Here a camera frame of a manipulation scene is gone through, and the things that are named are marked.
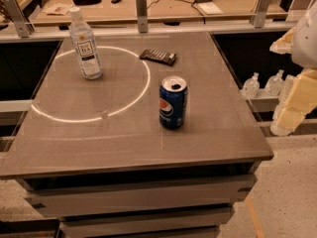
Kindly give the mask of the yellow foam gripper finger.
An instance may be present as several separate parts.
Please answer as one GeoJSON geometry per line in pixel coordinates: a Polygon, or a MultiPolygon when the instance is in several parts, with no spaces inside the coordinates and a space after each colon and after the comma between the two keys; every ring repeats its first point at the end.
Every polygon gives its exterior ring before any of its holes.
{"type": "Polygon", "coordinates": [[[281,38],[271,44],[269,50],[279,55],[290,54],[295,28],[291,28],[281,38]]]}
{"type": "Polygon", "coordinates": [[[317,107],[317,70],[304,68],[296,76],[289,75],[279,95],[270,131],[287,136],[317,107]]]}

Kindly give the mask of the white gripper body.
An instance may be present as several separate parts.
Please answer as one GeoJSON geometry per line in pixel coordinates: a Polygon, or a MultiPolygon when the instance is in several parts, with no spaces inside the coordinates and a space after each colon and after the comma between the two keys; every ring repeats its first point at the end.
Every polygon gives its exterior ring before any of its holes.
{"type": "Polygon", "coordinates": [[[294,63],[302,67],[317,68],[317,1],[296,25],[291,57],[294,63]]]}

